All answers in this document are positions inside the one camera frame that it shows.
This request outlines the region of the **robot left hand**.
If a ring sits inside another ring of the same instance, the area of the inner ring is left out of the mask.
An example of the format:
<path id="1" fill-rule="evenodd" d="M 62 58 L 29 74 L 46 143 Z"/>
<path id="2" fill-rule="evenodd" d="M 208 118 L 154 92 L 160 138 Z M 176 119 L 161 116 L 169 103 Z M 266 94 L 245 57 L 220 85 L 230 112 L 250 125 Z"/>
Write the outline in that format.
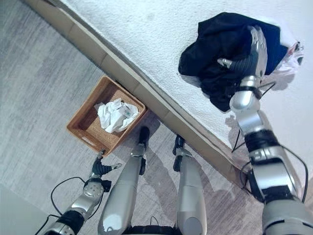
<path id="1" fill-rule="evenodd" d="M 111 172 L 112 170 L 115 170 L 115 169 L 118 169 L 122 166 L 121 163 L 117 163 L 117 164 L 114 164 L 114 165 L 104 165 L 102 164 L 102 159 L 103 159 L 103 155 L 105 154 L 105 149 L 101 149 L 97 156 L 96 156 L 96 159 L 92 165 L 92 169 L 91 169 L 91 177 L 93 176 L 103 176 L 109 172 Z"/>

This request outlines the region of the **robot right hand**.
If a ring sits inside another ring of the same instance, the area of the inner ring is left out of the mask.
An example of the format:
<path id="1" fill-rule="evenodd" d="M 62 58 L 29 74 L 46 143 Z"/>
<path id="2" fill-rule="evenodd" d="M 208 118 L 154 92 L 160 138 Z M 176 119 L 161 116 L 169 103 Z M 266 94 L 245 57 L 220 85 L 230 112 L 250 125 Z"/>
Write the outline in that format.
<path id="1" fill-rule="evenodd" d="M 243 77 L 256 76 L 261 78 L 265 75 L 268 60 L 266 38 L 258 25 L 249 25 L 247 28 L 251 34 L 250 54 L 246 58 L 237 61 L 219 58 L 217 62 L 222 67 L 237 72 Z"/>

